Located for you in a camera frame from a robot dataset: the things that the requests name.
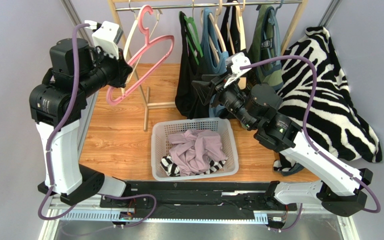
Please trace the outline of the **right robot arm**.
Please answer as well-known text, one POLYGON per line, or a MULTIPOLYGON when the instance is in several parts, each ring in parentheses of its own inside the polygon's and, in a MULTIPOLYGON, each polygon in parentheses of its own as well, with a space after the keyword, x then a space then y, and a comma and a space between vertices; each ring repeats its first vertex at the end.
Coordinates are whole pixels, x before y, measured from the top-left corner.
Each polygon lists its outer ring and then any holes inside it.
POLYGON ((318 177, 314 182, 272 181, 265 193, 269 200, 282 204, 316 204, 341 217, 365 209, 373 173, 356 169, 335 159, 313 140, 301 126, 279 113, 281 97, 268 84, 255 85, 249 94, 226 75, 204 75, 192 86, 203 104, 223 105, 265 148, 288 157, 318 177))

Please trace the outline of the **lilac tank top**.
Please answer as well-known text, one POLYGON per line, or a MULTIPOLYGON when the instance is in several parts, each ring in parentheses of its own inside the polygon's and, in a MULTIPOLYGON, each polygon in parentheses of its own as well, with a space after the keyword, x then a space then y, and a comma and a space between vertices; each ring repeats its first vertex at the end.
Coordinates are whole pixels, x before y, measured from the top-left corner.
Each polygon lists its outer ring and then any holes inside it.
POLYGON ((208 129, 188 129, 167 137, 172 147, 167 156, 180 167, 182 177, 209 168, 209 161, 227 160, 219 133, 208 129))

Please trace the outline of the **black white striped tank top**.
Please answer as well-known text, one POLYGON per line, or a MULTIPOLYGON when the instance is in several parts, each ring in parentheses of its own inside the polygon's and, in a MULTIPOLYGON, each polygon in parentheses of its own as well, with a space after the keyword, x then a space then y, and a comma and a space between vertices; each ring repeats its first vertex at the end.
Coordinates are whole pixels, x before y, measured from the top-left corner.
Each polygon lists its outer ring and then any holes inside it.
MULTIPOLYGON (((193 171, 188 176, 209 175, 215 173, 219 170, 222 170, 226 163, 226 159, 219 161, 214 161, 210 159, 209 167, 205 168, 204 171, 193 171)), ((172 157, 170 155, 163 156, 160 161, 160 165, 168 177, 182 177, 180 167, 173 162, 172 157)))

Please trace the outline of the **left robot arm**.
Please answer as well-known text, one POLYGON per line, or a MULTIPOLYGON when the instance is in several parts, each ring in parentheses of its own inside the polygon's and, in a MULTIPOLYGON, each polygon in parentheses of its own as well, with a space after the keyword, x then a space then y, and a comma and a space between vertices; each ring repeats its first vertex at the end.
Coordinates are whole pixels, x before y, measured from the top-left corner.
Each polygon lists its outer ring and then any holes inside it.
POLYGON ((105 86, 124 86, 132 67, 118 47, 109 51, 102 44, 92 47, 79 38, 77 50, 79 83, 72 109, 69 103, 75 70, 70 38, 50 48, 52 66, 29 96, 31 117, 41 137, 46 162, 46 178, 38 185, 38 191, 59 194, 61 201, 69 206, 98 194, 121 197, 127 188, 123 180, 79 163, 77 137, 88 97, 105 86))

